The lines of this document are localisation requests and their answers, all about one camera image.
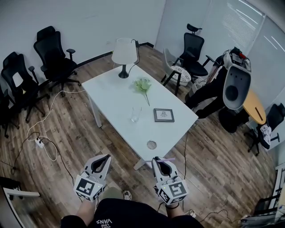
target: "wall baseboard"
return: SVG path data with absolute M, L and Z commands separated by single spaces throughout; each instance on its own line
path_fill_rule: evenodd
M 140 45 L 140 46 L 148 45 L 148 46 L 150 46 L 151 48 L 154 47 L 154 45 L 151 44 L 151 43 L 149 43 L 149 42 L 141 43 L 141 44 L 139 44 L 139 45 Z M 88 60 L 86 60 L 86 61 L 83 61 L 83 62 L 77 64 L 77 67 L 81 67 L 81 66 L 83 66 L 83 65 L 85 65 L 85 64 L 87 64 L 87 63 L 90 63 L 90 62 L 94 61 L 94 60 L 97 60 L 97 59 L 103 58 L 103 57 L 105 57 L 105 56 L 111 55 L 112 53 L 113 53 L 113 52 L 107 52 L 107 53 L 105 53 L 105 54 L 98 55 L 98 56 L 96 56 L 96 57 L 94 57 L 94 58 L 88 59 Z

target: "shoe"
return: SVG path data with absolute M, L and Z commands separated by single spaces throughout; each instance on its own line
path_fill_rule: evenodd
M 130 193 L 130 191 L 123 191 L 123 197 L 124 197 L 124 200 L 131 200 L 132 199 L 132 195 Z

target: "gray chair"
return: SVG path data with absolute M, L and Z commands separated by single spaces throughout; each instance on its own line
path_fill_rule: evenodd
M 174 66 L 174 65 L 180 66 L 180 64 L 178 63 L 178 60 L 180 60 L 180 64 L 182 65 L 183 64 L 183 59 L 177 58 L 177 57 L 173 56 L 169 52 L 169 50 L 167 48 L 165 48 L 163 50 L 162 62 L 163 62 L 163 68 L 165 70 L 165 76 L 163 77 L 161 82 L 163 82 L 166 78 L 167 78 L 167 80 L 164 82 L 163 86 L 165 86 L 170 80 L 173 81 L 173 82 L 176 82 L 175 96 L 177 96 L 179 86 L 180 85 L 186 86 L 187 83 L 188 83 L 188 82 L 181 82 L 181 74 L 182 74 L 182 72 L 179 72 L 179 71 L 174 70 L 174 69 L 171 68 L 171 66 Z M 173 76 L 175 74 L 178 74 L 177 80 L 173 79 Z

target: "white lampshade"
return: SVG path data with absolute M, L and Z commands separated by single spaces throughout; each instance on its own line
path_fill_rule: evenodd
M 113 62 L 121 65 L 127 65 L 136 62 L 137 49 L 135 47 L 135 40 L 130 38 L 120 38 L 116 41 L 115 50 L 112 55 Z
M 19 87 L 23 83 L 23 79 L 18 72 L 13 75 L 13 81 L 16 87 Z

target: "picture frame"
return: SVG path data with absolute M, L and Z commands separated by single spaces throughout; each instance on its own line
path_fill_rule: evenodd
M 172 109 L 153 109 L 155 122 L 174 122 Z

